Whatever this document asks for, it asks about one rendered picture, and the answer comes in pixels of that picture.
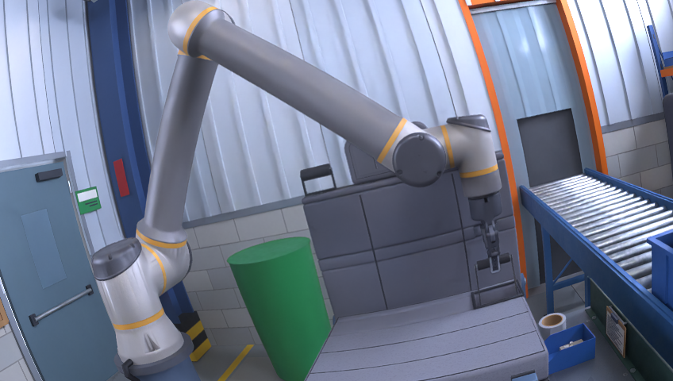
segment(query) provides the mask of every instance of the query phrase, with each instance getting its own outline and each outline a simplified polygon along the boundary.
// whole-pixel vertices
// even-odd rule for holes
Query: yellow and black hazard stripe
[[[199,361],[203,355],[210,349],[210,341],[206,336],[206,331],[203,329],[201,319],[198,317],[196,311],[180,314],[180,324],[176,324],[180,332],[184,332],[191,337],[191,342],[194,344],[194,351],[190,358],[192,361]]]

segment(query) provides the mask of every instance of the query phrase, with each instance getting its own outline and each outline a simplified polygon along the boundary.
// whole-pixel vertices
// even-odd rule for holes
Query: floor
[[[567,326],[581,323],[596,336],[596,357],[580,365],[557,372],[549,381],[632,381],[629,370],[617,358],[603,335],[584,312],[584,283],[575,284],[554,292],[556,312],[566,315]],[[533,316],[539,321],[546,312],[547,301],[544,285],[529,291],[528,304]],[[282,381],[271,365],[262,345],[255,345],[243,358],[233,373],[223,375],[245,349],[244,345],[218,345],[212,347],[197,363],[194,363],[201,381]],[[124,381],[116,375],[110,381]]]

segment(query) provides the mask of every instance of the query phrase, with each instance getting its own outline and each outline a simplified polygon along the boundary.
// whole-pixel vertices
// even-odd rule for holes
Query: yellow stripe
[[[198,25],[198,22],[201,21],[202,18],[204,18],[211,10],[216,10],[217,7],[211,6],[210,8],[206,8],[203,10],[203,12],[199,13],[198,16],[191,22],[191,25],[189,29],[187,29],[187,34],[185,34],[185,39],[183,40],[183,52],[189,54],[189,51],[187,50],[187,45],[189,44],[189,39],[191,37],[191,34],[194,32],[194,28],[196,28],[196,25]]]
[[[378,161],[379,163],[383,162],[383,159],[386,158],[386,155],[388,154],[388,151],[390,151],[390,147],[393,146],[393,143],[397,140],[397,138],[399,136],[399,133],[404,128],[404,124],[406,124],[406,119],[402,118],[401,121],[399,122],[398,126],[395,128],[395,131],[393,131],[393,134],[390,135],[390,139],[388,139],[388,142],[383,147],[383,150],[379,154],[379,158],[376,159],[376,161]]]
[[[191,354],[190,354],[190,359],[192,362],[199,361],[203,355],[208,352],[208,349],[210,349],[210,340],[206,339],[206,341],[202,342],[201,345],[198,346]]]
[[[183,52],[182,50],[178,50],[178,56],[188,56],[188,54],[186,54],[186,53]],[[200,55],[200,56],[198,56],[198,57],[196,57],[196,58],[200,58],[200,59],[202,59],[202,60],[208,60],[208,61],[210,61],[210,58],[208,58],[208,57],[206,57],[206,56],[204,56],[204,55]]]
[[[140,244],[142,247],[146,248],[156,259],[156,261],[159,263],[159,267],[161,267],[161,275],[163,275],[163,289],[161,290],[161,293],[163,294],[166,291],[166,269],[163,268],[163,263],[161,262],[161,259],[159,256],[156,255],[154,250],[147,246],[146,244]]]
[[[195,339],[196,336],[198,336],[201,332],[203,332],[203,323],[201,323],[201,321],[199,321],[198,323],[196,323],[195,326],[191,327],[191,328],[187,331],[187,334],[189,335],[189,337],[191,337],[191,340],[193,340],[193,339]]]
[[[444,142],[446,143],[446,152],[448,153],[448,165],[453,168],[456,166],[456,163],[453,161],[453,150],[451,149],[451,141],[448,139],[448,131],[446,126],[442,125],[442,134],[444,135]]]
[[[483,176],[483,175],[488,175],[489,173],[495,172],[497,170],[498,170],[498,165],[495,164],[493,167],[482,169],[481,171],[461,173],[460,178],[461,179],[470,179],[472,177],[479,177],[479,176]]]
[[[243,358],[245,358],[247,356],[248,352],[250,352],[250,349],[252,349],[253,346],[254,345],[252,345],[252,344],[247,345],[245,347],[245,349],[243,349],[243,352],[241,352],[240,355],[238,355],[238,357],[232,362],[232,364],[229,365],[229,368],[227,369],[225,374],[222,375],[222,377],[220,377],[219,379],[217,379],[217,381],[227,380],[231,376],[233,371],[236,370],[236,367],[238,366],[238,364],[240,364],[240,362],[243,361]]]
[[[137,322],[131,323],[131,324],[114,324],[113,323],[112,326],[118,331],[127,331],[129,329],[136,329],[136,328],[140,328],[140,327],[145,327],[146,325],[159,320],[159,318],[161,318],[162,316],[163,316],[163,308],[161,309],[161,311],[157,312],[156,314],[152,315],[151,317],[148,317],[145,320],[137,321]]]
[[[136,235],[141,240],[147,242],[152,246],[156,246],[157,248],[181,248],[182,246],[187,244],[187,241],[178,242],[177,244],[167,244],[165,242],[154,241],[152,238],[147,238],[146,236],[144,236],[143,233],[141,233],[140,230],[138,229],[136,229]]]

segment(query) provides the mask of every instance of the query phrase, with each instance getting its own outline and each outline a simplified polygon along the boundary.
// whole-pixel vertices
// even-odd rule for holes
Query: tape roll
[[[566,329],[566,315],[558,313],[549,314],[542,317],[537,324],[540,326],[543,336],[552,335]]]

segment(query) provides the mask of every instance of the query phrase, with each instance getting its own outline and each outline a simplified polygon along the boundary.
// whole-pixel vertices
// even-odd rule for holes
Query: blue conveyor frame
[[[661,194],[636,187],[588,168],[584,170],[584,173],[673,210],[673,200]],[[673,366],[673,351],[671,351],[671,347],[673,347],[673,310],[641,286],[569,222],[540,200],[530,189],[520,187],[520,191],[521,204],[542,227],[543,241],[546,241],[543,242],[546,245],[544,250],[546,252],[549,250],[548,238],[553,237],[571,257],[571,260],[575,261],[579,268],[584,271],[584,275],[580,276],[591,278],[629,319],[634,328],[643,335],[669,365]],[[549,259],[545,256],[544,265],[551,271],[551,255]],[[577,279],[569,279],[557,283],[556,287],[567,286],[577,281]],[[552,299],[548,300],[548,306],[553,309],[553,294]]]

